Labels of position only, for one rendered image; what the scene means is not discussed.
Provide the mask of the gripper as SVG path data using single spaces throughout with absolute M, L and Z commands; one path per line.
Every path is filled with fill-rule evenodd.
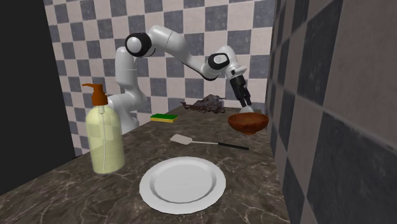
M 244 108 L 246 105 L 251 106 L 252 102 L 250 100 L 250 94 L 246 86 L 246 81 L 243 75 L 237 75 L 230 79 L 230 84 L 233 92 Z

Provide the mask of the brown wooden bowl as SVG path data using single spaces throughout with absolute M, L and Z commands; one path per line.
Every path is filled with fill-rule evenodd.
M 246 135 L 263 130 L 268 122 L 268 116 L 261 113 L 236 113 L 228 117 L 231 128 Z

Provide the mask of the dark crumpled cloth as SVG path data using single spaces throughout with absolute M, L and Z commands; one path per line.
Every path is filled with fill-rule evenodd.
M 201 113 L 213 112 L 215 114 L 218 114 L 225 113 L 223 100 L 224 98 L 218 95 L 209 94 L 202 100 L 196 101 L 194 104 L 187 104 L 186 102 L 181 102 L 181 104 L 185 109 L 190 109 Z

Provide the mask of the green and yellow sponge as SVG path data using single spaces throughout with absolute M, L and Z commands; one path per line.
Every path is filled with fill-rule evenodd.
M 177 119 L 178 119 L 178 115 L 169 115 L 169 114 L 161 114 L 161 113 L 157 113 L 150 116 L 150 120 L 156 122 L 173 123 Z

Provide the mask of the white plate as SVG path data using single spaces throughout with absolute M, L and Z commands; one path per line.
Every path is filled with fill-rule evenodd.
M 142 200 L 166 214 L 192 214 L 216 203 L 226 188 L 223 171 L 197 157 L 175 157 L 146 171 L 139 184 Z

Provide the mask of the yellow soap dispenser, brown pump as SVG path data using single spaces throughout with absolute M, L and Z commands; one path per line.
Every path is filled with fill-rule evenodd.
M 109 174 L 125 164 L 120 119 L 109 107 L 101 84 L 86 83 L 84 86 L 93 88 L 93 108 L 85 118 L 92 167 L 97 174 Z

